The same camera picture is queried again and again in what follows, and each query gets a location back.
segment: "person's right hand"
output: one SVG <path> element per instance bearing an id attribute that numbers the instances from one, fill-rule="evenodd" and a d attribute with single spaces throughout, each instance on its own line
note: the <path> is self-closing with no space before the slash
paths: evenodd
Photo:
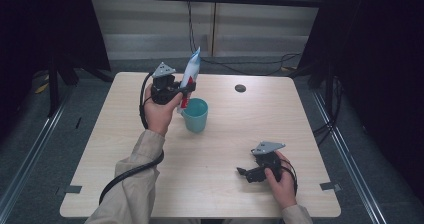
<path id="1" fill-rule="evenodd" d="M 281 160 L 289 161 L 279 151 L 275 151 L 275 153 L 277 153 L 278 157 Z M 281 161 L 281 165 L 288 169 L 291 169 L 290 165 L 284 161 Z M 297 204 L 296 195 L 294 193 L 293 188 L 294 180 L 290 173 L 284 170 L 282 170 L 282 172 L 283 173 L 281 175 L 281 180 L 277 182 L 271 169 L 265 168 L 266 179 L 268 180 L 268 183 L 271 186 L 272 194 L 274 195 L 275 200 L 278 202 L 278 205 L 280 206 L 281 210 Z"/>
<path id="2" fill-rule="evenodd" d="M 178 93 L 166 105 L 159 105 L 153 102 L 151 98 L 152 84 L 150 84 L 144 94 L 144 111 L 146 113 L 146 121 L 149 124 L 149 130 L 156 132 L 162 136 L 168 132 L 168 126 L 171 123 L 172 112 L 178 106 L 183 94 Z"/>

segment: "sleeve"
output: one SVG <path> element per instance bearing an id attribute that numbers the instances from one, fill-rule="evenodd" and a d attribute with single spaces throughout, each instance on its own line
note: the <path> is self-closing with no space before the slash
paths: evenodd
<path id="1" fill-rule="evenodd" d="M 286 224 L 311 224 L 312 219 L 308 210 L 301 205 L 294 205 L 282 211 L 283 220 Z"/>
<path id="2" fill-rule="evenodd" d="M 140 135 L 131 155 L 115 167 L 118 176 L 137 166 L 158 158 L 165 138 L 146 130 Z M 149 223 L 155 201 L 155 183 L 158 170 L 150 168 L 116 184 L 86 223 Z"/>

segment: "wooden table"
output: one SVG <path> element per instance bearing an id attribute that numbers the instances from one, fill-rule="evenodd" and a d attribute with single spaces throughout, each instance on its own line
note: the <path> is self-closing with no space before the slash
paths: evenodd
<path id="1" fill-rule="evenodd" d="M 62 216 L 90 216 L 116 162 L 131 153 L 143 131 L 138 105 L 145 76 L 115 77 L 71 182 L 82 186 L 81 192 L 66 194 Z M 237 84 L 246 86 L 246 92 L 237 92 Z M 236 170 L 257 167 L 250 150 L 261 141 L 287 145 L 280 150 L 296 169 L 298 203 L 312 217 L 340 214 L 334 191 L 321 190 L 320 183 L 330 180 L 291 79 L 199 74 L 192 97 L 209 105 L 206 128 L 191 133 L 174 113 L 165 159 L 158 166 L 153 218 L 280 217 L 268 183 L 248 183 Z"/>

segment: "white wall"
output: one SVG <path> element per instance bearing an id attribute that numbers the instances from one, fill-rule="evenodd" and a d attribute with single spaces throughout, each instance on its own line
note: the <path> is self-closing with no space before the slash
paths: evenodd
<path id="1" fill-rule="evenodd" d="M 110 59 L 190 55 L 187 3 L 92 1 Z M 300 52 L 317 13 L 317 8 L 213 3 L 191 6 L 195 42 L 204 56 Z"/>

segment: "cord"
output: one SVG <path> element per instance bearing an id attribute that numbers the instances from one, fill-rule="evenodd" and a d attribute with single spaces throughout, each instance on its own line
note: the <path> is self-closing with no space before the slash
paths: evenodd
<path id="1" fill-rule="evenodd" d="M 190 50 L 192 53 L 194 53 L 197 50 L 196 47 L 196 43 L 194 41 L 194 31 L 193 31 L 193 22 L 192 22 L 192 12 L 191 12 L 191 2 L 187 2 L 187 8 L 188 8 L 188 22 L 189 22 L 189 41 L 190 41 Z M 212 60 L 206 60 L 202 57 L 200 57 L 200 60 L 209 64 L 215 64 L 215 65 L 221 65 L 225 68 L 228 68 L 232 71 L 238 72 L 240 74 L 243 75 L 248 75 L 248 76 L 270 76 L 272 74 L 275 74 L 279 71 L 281 71 L 281 68 L 283 67 L 283 64 L 285 61 L 288 61 L 290 59 L 295 58 L 296 56 L 301 55 L 302 53 L 288 53 L 285 54 L 281 57 L 281 59 L 279 61 L 271 61 L 271 62 L 254 62 L 254 61 L 250 61 L 250 62 L 216 62 L 216 61 L 212 61 Z M 243 72 L 241 70 L 235 69 L 233 67 L 230 67 L 228 65 L 237 65 L 237 64 L 280 64 L 278 69 L 271 71 L 269 73 L 265 73 L 265 74 L 256 74 L 256 73 L 247 73 L 247 72 Z"/>
<path id="2" fill-rule="evenodd" d="M 336 80 L 336 87 L 334 89 L 334 95 L 337 97 L 337 107 L 335 113 L 332 115 L 331 120 L 329 120 L 327 123 L 325 123 L 323 126 L 319 127 L 318 129 L 314 130 L 314 136 L 317 137 L 321 135 L 325 130 L 327 130 L 324 137 L 318 142 L 318 147 L 321 146 L 321 144 L 324 142 L 324 140 L 330 135 L 330 133 L 333 131 L 333 128 L 336 124 L 337 117 L 340 113 L 340 107 L 342 102 L 342 95 L 343 95 L 343 88 L 340 84 L 340 81 L 337 77 L 334 77 Z"/>
<path id="3" fill-rule="evenodd" d="M 290 162 L 288 162 L 286 160 L 283 160 L 283 159 L 280 159 L 280 160 L 283 161 L 283 162 L 285 162 L 285 163 L 287 163 L 287 164 L 289 164 L 291 170 L 293 170 L 293 172 L 292 172 L 289 168 L 284 167 L 284 166 L 281 166 L 281 168 L 283 170 L 287 171 L 290 174 L 290 176 L 293 178 L 294 195 L 296 195 L 297 194 L 297 175 L 296 175 L 296 170 L 294 169 L 293 165 Z"/>
<path id="4" fill-rule="evenodd" d="M 152 168 L 152 167 L 158 165 L 159 163 L 161 163 L 163 161 L 164 157 L 165 157 L 165 153 L 162 150 L 162 153 L 160 154 L 160 156 L 158 158 L 156 158 L 156 160 L 149 162 L 147 164 L 138 166 L 136 168 L 133 168 L 133 169 L 126 171 L 126 172 L 122 173 L 121 175 L 115 177 L 112 181 L 109 182 L 109 184 L 106 185 L 106 187 L 102 191 L 102 194 L 100 194 L 99 205 L 102 203 L 103 198 L 105 197 L 106 193 L 108 193 L 108 191 L 110 191 L 110 189 L 112 189 L 113 186 L 115 186 L 119 182 L 123 181 L 125 178 L 128 178 L 128 177 L 133 176 L 133 175 L 135 175 L 139 172 L 145 171 L 149 168 Z"/>
<path id="5" fill-rule="evenodd" d="M 143 85 L 141 86 L 141 91 L 140 91 L 140 104 L 138 106 L 138 111 L 140 113 L 141 123 L 143 123 L 143 126 L 144 126 L 145 129 L 149 129 L 149 125 L 147 124 L 146 113 L 144 112 L 144 103 L 145 103 L 145 101 L 144 101 L 144 90 L 146 89 L 147 80 L 152 75 L 153 75 L 153 72 L 149 72 L 149 74 L 147 74 L 146 78 L 144 78 Z"/>

